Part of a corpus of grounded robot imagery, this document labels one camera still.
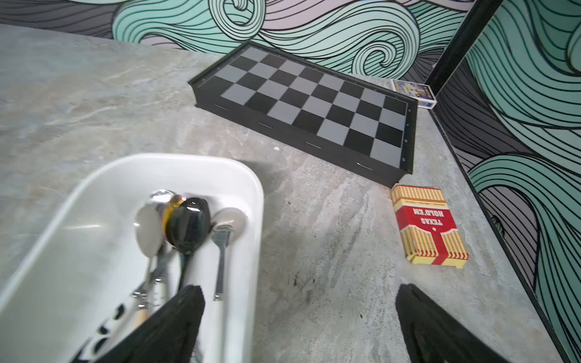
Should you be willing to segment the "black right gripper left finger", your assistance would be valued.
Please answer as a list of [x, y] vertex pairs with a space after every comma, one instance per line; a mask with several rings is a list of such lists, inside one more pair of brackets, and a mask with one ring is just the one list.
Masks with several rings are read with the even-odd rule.
[[189, 362], [204, 314], [200, 286], [183, 287], [99, 362]]

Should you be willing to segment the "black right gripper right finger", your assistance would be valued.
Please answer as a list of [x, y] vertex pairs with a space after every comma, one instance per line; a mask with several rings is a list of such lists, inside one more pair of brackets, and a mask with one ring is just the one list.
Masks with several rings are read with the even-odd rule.
[[412, 362], [506, 362], [414, 284], [402, 284], [396, 311]]

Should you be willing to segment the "cow pattern handled spoon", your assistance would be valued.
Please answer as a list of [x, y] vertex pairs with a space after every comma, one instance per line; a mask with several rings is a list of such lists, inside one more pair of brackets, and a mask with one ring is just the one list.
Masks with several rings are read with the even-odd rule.
[[134, 291], [122, 301], [113, 312], [98, 326], [77, 351], [71, 362], [95, 362], [106, 352], [107, 345], [111, 345], [115, 334], [119, 333], [122, 326], [128, 321], [130, 310], [140, 303], [147, 303], [148, 293], [144, 290]]

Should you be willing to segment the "long silver spoon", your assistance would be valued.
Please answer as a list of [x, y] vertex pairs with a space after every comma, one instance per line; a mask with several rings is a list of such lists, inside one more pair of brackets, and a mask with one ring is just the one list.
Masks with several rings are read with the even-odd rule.
[[143, 206], [136, 215], [133, 223], [136, 230], [136, 240], [140, 251], [148, 258], [147, 269], [143, 283], [133, 293], [135, 298], [140, 299], [140, 304], [145, 305], [148, 299], [148, 283], [150, 279], [151, 264], [153, 258], [163, 242], [163, 233], [160, 216], [152, 206]]

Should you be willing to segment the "black spoon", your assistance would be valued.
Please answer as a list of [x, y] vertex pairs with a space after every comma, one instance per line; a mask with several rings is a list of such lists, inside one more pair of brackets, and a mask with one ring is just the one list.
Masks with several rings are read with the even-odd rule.
[[204, 198], [187, 198], [172, 214], [166, 227], [167, 237], [181, 253], [178, 290], [186, 286], [186, 272], [195, 251], [210, 232], [211, 213]]

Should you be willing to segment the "red Texas Hold'em card box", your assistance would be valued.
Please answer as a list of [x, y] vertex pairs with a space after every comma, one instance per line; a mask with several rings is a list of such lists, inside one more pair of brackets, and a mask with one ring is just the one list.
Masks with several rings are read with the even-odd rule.
[[463, 269], [469, 253], [443, 191], [397, 183], [390, 195], [405, 258], [414, 265]]

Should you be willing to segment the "white plastic storage box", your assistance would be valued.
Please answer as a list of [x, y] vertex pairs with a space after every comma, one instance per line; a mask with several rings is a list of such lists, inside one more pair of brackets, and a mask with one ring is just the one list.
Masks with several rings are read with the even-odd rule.
[[[256, 174], [235, 160], [138, 154], [102, 167], [54, 215], [1, 295], [3, 362], [70, 362], [98, 326], [142, 283], [148, 258], [133, 223], [156, 190], [207, 200], [248, 217], [227, 248], [222, 359], [252, 359], [264, 193]], [[137, 306], [106, 352], [136, 328]]]

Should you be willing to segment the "black grey chessboard box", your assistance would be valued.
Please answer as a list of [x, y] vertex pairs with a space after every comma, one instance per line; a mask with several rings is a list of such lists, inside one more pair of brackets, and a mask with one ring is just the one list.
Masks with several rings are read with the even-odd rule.
[[196, 105], [392, 187], [413, 171], [418, 103], [247, 41], [191, 79]]

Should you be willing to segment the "black corner frame post right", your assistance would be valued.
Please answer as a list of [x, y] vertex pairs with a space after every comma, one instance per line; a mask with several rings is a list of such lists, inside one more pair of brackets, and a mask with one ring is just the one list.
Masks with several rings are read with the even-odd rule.
[[501, 4], [502, 0], [478, 0], [475, 2], [425, 81], [436, 96], [446, 85]]

